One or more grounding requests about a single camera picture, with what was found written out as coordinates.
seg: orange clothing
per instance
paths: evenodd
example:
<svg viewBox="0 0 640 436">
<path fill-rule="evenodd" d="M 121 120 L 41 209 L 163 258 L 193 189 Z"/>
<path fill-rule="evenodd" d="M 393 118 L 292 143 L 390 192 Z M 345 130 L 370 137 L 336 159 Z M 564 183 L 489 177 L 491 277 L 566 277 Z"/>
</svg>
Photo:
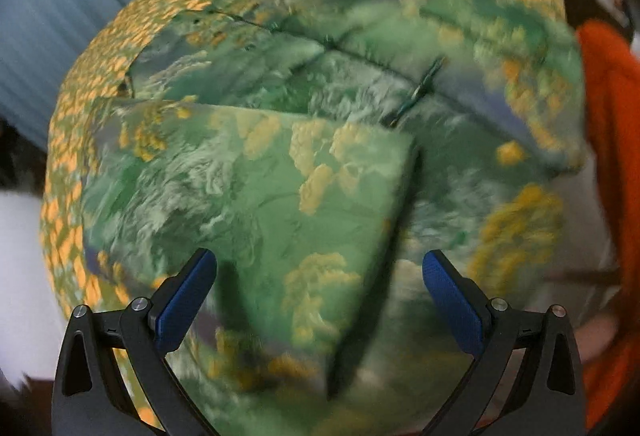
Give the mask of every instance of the orange clothing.
<svg viewBox="0 0 640 436">
<path fill-rule="evenodd" d="M 579 28 L 586 80 L 587 137 L 596 154 L 600 200 L 618 254 L 620 331 L 584 368 L 592 428 L 640 364 L 640 63 L 605 23 Z"/>
</svg>

